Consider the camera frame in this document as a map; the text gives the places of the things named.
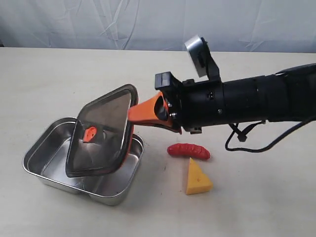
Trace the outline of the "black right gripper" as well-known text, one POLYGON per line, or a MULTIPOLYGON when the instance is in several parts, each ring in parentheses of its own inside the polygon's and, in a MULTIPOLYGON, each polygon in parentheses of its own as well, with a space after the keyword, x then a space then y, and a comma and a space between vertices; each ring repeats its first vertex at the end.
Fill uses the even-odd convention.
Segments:
POLYGON ((221 81, 181 82, 171 72, 164 72, 155 75, 155 89, 160 92, 128 110, 128 121, 179 134, 182 128, 191 134, 201 133, 202 127, 220 125, 223 121, 221 81))

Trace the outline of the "black and grey right robot arm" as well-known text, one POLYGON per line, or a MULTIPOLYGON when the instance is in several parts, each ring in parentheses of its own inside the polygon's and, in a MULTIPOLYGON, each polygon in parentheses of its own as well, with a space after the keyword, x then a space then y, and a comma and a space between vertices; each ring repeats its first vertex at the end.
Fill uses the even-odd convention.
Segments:
POLYGON ((179 81, 165 72, 155 76, 155 88, 156 96, 128 110, 130 122, 199 134, 207 126, 305 121, 316 113, 315 64, 227 82, 179 81))

